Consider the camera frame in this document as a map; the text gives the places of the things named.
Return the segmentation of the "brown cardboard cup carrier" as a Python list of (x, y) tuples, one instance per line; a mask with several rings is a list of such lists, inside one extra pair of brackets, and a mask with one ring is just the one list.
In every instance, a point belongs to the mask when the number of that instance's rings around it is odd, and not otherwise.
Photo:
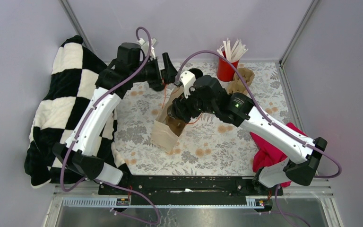
[(252, 70), (248, 68), (238, 68), (237, 70), (242, 76), (243, 80), (241, 80), (239, 76), (235, 73), (233, 76), (233, 80), (227, 86), (226, 91), (228, 94), (237, 92), (248, 95), (248, 91), (243, 85), (243, 81), (246, 83), (247, 86), (250, 86), (254, 80), (255, 74)]

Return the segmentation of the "white wrapped straws bundle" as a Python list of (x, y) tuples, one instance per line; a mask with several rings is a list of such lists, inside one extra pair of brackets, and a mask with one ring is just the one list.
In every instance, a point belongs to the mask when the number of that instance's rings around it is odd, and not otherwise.
[(223, 55), (229, 62), (237, 62), (248, 51), (241, 39), (236, 39), (234, 43), (229, 38), (222, 41), (220, 47), (216, 50), (220, 55)]

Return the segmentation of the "red cup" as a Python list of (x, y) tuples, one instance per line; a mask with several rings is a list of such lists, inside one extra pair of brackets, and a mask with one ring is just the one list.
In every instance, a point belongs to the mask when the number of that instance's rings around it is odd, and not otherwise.
[(219, 59), (218, 69), (217, 69), (217, 78), (223, 82), (230, 82), (233, 80), (235, 71), (232, 67), (223, 59)]

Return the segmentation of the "floral tablecloth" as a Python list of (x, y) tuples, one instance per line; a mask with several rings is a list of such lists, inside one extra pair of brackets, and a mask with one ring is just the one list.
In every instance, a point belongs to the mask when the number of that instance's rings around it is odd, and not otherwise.
[(165, 152), (151, 143), (155, 119), (174, 85), (156, 92), (136, 83), (116, 108), (115, 147), (134, 175), (252, 176), (258, 147), (250, 134), (203, 114), (186, 125), (174, 148)]

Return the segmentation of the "aluminium front frame rail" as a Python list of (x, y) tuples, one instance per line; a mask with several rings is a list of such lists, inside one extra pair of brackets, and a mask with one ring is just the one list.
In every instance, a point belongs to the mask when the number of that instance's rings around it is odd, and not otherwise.
[(83, 182), (70, 192), (56, 187), (43, 225), (343, 225), (327, 180), (258, 193), (250, 177), (133, 175), (126, 188), (93, 182)]

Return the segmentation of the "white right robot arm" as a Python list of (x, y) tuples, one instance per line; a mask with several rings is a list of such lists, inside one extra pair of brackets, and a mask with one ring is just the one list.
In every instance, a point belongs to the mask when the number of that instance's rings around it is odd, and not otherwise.
[(287, 158), (261, 168), (253, 178), (252, 188), (263, 195), (277, 184), (292, 181), (302, 186), (311, 184), (327, 142), (306, 137), (289, 127), (277, 128), (278, 121), (265, 118), (262, 108), (243, 93), (228, 94), (216, 78), (196, 78), (190, 71), (181, 74), (183, 93), (168, 107), (168, 116), (189, 123), (201, 113), (213, 114), (220, 121), (252, 132), (282, 151)]

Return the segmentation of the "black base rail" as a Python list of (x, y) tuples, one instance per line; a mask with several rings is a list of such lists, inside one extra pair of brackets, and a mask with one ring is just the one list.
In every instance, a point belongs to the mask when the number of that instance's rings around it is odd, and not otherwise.
[(283, 195), (282, 189), (258, 190), (252, 178), (241, 176), (128, 175), (119, 186), (145, 195), (156, 206), (245, 205), (247, 196)]

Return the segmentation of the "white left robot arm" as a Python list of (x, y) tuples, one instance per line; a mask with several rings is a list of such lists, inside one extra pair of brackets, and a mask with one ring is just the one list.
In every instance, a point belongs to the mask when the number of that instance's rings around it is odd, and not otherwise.
[(109, 183), (116, 194), (126, 192), (128, 182), (123, 178), (123, 171), (93, 151), (107, 119), (134, 83), (148, 82), (153, 90), (161, 91), (165, 85), (175, 82), (177, 70), (169, 54), (164, 52), (162, 59), (163, 69), (158, 65), (153, 48), (143, 40), (122, 43), (118, 47), (116, 58), (99, 73), (90, 103), (74, 131), (65, 142), (53, 146), (54, 155), (64, 167), (83, 179)]

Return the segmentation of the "stack of black cups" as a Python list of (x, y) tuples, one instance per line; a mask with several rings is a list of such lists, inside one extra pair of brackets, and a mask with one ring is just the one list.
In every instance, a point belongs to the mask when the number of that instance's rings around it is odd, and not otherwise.
[(200, 70), (198, 68), (191, 68), (191, 69), (189, 69), (189, 72), (194, 74), (195, 79), (198, 79), (203, 76), (202, 70)]

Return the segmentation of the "crumpled magenta cloth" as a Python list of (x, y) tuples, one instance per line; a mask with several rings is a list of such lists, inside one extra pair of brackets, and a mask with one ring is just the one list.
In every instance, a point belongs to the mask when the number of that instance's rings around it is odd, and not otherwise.
[(264, 140), (257, 134), (250, 132), (250, 135), (258, 147), (258, 152), (253, 158), (252, 170), (256, 173), (255, 181), (260, 183), (259, 174), (262, 173), (262, 169), (278, 164), (285, 161), (288, 157), (281, 150), (276, 148), (271, 143)]

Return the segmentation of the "tan paper bag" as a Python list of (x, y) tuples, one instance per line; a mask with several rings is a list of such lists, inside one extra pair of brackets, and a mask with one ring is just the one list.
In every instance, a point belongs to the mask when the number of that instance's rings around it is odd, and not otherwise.
[[(180, 87), (174, 88), (169, 93), (169, 98), (165, 98), (162, 104), (162, 110), (155, 119), (152, 128), (151, 143), (159, 147), (160, 149), (164, 150), (166, 153), (171, 153), (172, 149), (177, 144), (180, 137), (176, 136), (166, 125), (165, 118), (166, 116), (168, 116), (167, 110), (172, 104), (172, 101), (181, 94), (182, 94), (182, 89)], [(186, 123), (186, 125), (195, 124), (200, 118), (201, 115), (196, 120), (194, 121), (191, 120), (189, 123)]]

